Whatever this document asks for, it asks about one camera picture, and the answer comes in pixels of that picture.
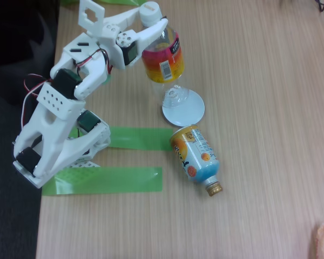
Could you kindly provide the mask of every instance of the bottle label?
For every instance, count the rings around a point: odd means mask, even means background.
[[[184,59],[181,52],[179,35],[171,45],[160,43],[156,49],[161,51],[143,51],[143,60],[147,76],[157,83],[171,82],[181,76],[184,71]]]

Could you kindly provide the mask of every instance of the robotic arm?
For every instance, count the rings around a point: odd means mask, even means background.
[[[95,13],[96,22],[87,18],[86,9]],[[110,144],[108,124],[84,109],[85,99],[107,81],[111,67],[132,66],[168,23],[163,18],[139,33],[124,31],[139,17],[139,8],[107,18],[104,11],[91,0],[80,1],[78,23],[87,32],[63,48],[50,72],[52,83],[43,84],[38,105],[16,138],[13,164],[37,188],[61,169],[92,159]],[[79,70],[87,74],[84,79],[76,74]],[[85,135],[68,138],[74,126]]]

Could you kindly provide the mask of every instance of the plastic bottle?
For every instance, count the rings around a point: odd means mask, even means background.
[[[144,27],[150,27],[162,19],[156,2],[146,2],[140,7],[140,19]],[[142,53],[146,74],[160,104],[173,108],[182,104],[189,96],[182,77],[184,60],[178,33],[167,26],[162,35]]]

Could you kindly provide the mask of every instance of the green tape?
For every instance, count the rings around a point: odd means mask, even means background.
[[[67,168],[42,188],[42,195],[161,192],[161,167]]]
[[[128,128],[110,127],[110,147],[171,151],[169,143],[173,135],[171,128]],[[69,137],[76,138],[78,132],[73,128]]]

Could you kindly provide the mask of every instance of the wire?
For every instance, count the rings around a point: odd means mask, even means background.
[[[38,85],[34,86],[29,93],[27,93],[27,95],[25,96],[24,98],[24,101],[23,101],[23,108],[22,108],[22,116],[21,116],[21,127],[23,129],[23,126],[24,126],[24,115],[25,115],[25,102],[28,98],[29,95],[33,94],[34,91],[36,91],[38,88],[40,88],[45,82],[47,82],[48,80],[45,80],[41,83],[39,83]]]
[[[77,74],[78,74],[78,76],[79,76],[79,70],[80,70],[80,68],[82,66],[84,66],[92,58],[92,56],[95,55],[99,51],[101,51],[102,54],[103,54],[104,62],[107,65],[107,72],[108,72],[108,74],[111,74],[113,66],[110,66],[109,67],[109,56],[108,56],[108,52],[105,49],[99,48],[93,54],[91,54],[90,56],[88,56],[86,59],[82,60],[81,62],[75,63],[75,65],[77,67]]]
[[[81,62],[76,63],[76,66],[78,66],[78,67],[84,66],[85,63],[88,62],[92,58],[92,56],[95,55],[98,51],[105,51],[105,50],[104,49],[101,49],[101,48],[97,49],[93,54],[91,54],[90,56],[88,56],[86,59],[84,59]]]
[[[46,80],[43,76],[40,76],[39,74],[32,74],[32,73],[30,73],[30,74],[28,74],[28,77],[36,77],[36,78],[43,78],[44,80]],[[24,85],[24,88],[29,92],[30,91],[30,89],[26,86],[26,78],[24,78],[24,82],[23,82],[23,85]],[[32,94],[34,97],[37,97],[38,96],[38,94],[36,94],[36,93],[33,93]]]

